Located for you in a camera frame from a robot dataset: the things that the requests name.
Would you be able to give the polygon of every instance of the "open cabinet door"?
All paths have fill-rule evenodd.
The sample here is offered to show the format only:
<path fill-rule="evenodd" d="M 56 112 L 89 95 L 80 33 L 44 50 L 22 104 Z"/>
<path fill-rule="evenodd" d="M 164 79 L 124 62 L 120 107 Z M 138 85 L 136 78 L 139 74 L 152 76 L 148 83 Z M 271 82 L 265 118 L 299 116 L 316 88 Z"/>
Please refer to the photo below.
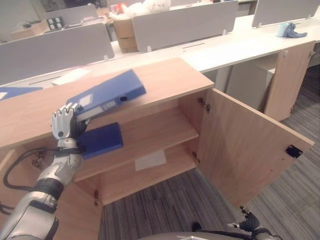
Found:
<path fill-rule="evenodd" d="M 206 95 L 200 133 L 199 168 L 235 207 L 246 204 L 271 183 L 314 142 L 292 129 L 217 90 Z"/>

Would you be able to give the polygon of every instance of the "blue folder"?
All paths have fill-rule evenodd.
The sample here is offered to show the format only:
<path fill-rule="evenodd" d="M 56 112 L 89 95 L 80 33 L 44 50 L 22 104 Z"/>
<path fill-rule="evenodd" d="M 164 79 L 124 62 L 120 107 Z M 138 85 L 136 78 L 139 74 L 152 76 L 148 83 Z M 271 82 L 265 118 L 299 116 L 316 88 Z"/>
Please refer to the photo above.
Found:
<path fill-rule="evenodd" d="M 0 87 L 0 93 L 7 93 L 1 100 L 13 98 L 22 94 L 31 93 L 43 89 L 42 87 Z"/>
<path fill-rule="evenodd" d="M 145 93 L 145 87 L 135 72 L 128 70 L 68 99 L 66 104 L 78 103 L 81 108 L 76 112 L 77 120 L 83 121 L 114 109 Z"/>
<path fill-rule="evenodd" d="M 76 142 L 85 148 L 85 152 L 82 153 L 84 160 L 123 146 L 120 126 L 117 122 L 86 131 L 76 139 Z"/>

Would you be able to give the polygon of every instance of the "robotic arm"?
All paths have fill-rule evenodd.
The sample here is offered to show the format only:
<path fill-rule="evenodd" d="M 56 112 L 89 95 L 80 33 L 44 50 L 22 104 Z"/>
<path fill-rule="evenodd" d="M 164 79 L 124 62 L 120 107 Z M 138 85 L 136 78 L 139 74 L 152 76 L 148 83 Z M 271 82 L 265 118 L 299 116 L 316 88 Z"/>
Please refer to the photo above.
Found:
<path fill-rule="evenodd" d="M 1 230 L 0 240 L 53 239 L 59 225 L 54 216 L 57 202 L 82 165 L 76 138 L 86 130 L 89 120 L 77 122 L 77 108 L 70 103 L 52 115 L 52 133 L 58 141 L 54 160 L 18 203 Z"/>

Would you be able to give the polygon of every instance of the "cabinet door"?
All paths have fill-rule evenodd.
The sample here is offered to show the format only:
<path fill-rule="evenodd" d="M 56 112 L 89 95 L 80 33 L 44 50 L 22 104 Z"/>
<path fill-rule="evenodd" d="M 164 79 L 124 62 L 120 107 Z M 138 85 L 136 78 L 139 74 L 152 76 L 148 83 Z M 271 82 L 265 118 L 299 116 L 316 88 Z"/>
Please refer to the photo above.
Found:
<path fill-rule="evenodd" d="M 277 121 L 290 116 L 315 43 L 310 41 L 280 51 L 264 110 L 266 115 Z"/>
<path fill-rule="evenodd" d="M 290 145 L 304 152 L 314 144 L 217 89 L 208 90 L 205 103 L 210 111 L 203 116 L 198 167 L 235 207 L 246 204 L 295 161 L 286 153 Z"/>

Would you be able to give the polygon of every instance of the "cabinet top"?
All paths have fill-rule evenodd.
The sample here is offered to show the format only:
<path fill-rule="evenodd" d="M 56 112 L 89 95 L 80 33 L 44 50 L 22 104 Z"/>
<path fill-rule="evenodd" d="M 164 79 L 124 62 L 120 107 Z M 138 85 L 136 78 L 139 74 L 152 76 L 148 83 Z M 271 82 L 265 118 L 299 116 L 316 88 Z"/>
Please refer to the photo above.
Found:
<path fill-rule="evenodd" d="M 117 108 L 117 112 L 134 111 L 214 86 L 213 82 L 180 58 L 139 66 L 133 70 L 143 83 L 146 94 Z M 87 79 L 0 101 L 0 149 L 50 136 L 52 113 L 63 106 L 67 99 L 119 73 L 89 76 Z"/>

